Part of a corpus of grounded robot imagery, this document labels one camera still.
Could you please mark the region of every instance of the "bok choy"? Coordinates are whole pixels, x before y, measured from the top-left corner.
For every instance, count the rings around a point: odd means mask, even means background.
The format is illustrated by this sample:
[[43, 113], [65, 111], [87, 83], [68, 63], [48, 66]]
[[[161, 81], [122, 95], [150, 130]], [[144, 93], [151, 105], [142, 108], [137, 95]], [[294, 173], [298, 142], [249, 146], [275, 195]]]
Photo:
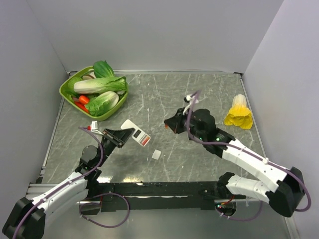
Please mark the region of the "bok choy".
[[118, 94], [108, 91], [94, 99], [91, 99], [90, 102], [85, 105], [85, 108], [92, 116], [101, 116], [112, 109], [118, 101]]
[[81, 81], [81, 80], [82, 80], [82, 78], [80, 78], [80, 77], [73, 77], [72, 79], [70, 79], [68, 82], [68, 90], [66, 90], [66, 93], [77, 98], [78, 94], [74, 91], [74, 84], [76, 82]]
[[114, 71], [106, 61], [97, 61], [93, 65], [94, 75], [96, 78], [114, 77]]
[[126, 91], [126, 78], [103, 77], [79, 81], [74, 84], [74, 91], [79, 94], [104, 93], [106, 91]]

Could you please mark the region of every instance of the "orange wire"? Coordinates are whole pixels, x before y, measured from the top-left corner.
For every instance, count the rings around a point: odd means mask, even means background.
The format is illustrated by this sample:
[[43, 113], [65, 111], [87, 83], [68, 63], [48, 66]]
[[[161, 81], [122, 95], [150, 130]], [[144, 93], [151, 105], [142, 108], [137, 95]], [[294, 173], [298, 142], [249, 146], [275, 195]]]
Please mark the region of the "orange wire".
[[234, 198], [235, 198], [235, 195], [233, 195], [228, 202], [222, 203], [221, 205], [229, 204], [231, 201], [233, 201]]

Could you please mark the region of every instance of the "toy vegetable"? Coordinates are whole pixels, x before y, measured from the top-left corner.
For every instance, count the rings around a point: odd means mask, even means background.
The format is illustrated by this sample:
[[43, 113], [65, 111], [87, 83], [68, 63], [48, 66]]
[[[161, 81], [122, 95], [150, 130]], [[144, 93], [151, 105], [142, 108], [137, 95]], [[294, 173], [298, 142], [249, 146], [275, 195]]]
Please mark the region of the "toy vegetable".
[[107, 91], [95, 99], [91, 99], [85, 108], [92, 116], [101, 116], [111, 110], [119, 101], [119, 95], [113, 91]]
[[251, 129], [253, 118], [250, 109], [247, 107], [246, 97], [237, 95], [234, 97], [233, 106], [230, 108], [224, 121], [225, 125], [235, 125], [243, 129]]

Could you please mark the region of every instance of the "yellow object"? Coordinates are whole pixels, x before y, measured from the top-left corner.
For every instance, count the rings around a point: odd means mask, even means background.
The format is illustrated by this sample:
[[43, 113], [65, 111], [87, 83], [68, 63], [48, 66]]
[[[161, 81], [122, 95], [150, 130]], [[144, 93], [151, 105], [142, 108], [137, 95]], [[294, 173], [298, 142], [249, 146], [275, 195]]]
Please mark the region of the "yellow object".
[[230, 108], [224, 121], [225, 125], [236, 125], [243, 129], [251, 129], [253, 118], [250, 109], [247, 107], [246, 97], [237, 95], [233, 99], [233, 107]]

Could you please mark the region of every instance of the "cable tie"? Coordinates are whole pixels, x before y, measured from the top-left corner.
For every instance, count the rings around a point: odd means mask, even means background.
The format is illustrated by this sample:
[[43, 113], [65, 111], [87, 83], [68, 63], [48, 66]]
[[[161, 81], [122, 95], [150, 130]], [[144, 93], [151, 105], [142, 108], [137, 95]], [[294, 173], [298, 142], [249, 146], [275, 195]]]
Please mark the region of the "cable tie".
[[238, 152], [238, 156], [241, 154], [241, 152], [242, 152], [245, 148], [247, 148], [247, 147], [245, 146], [245, 147], [243, 147], [243, 148], [240, 149], [240, 151]]
[[269, 163], [269, 158], [263, 158], [263, 163], [265, 164], [265, 165], [267, 165], [268, 163]]

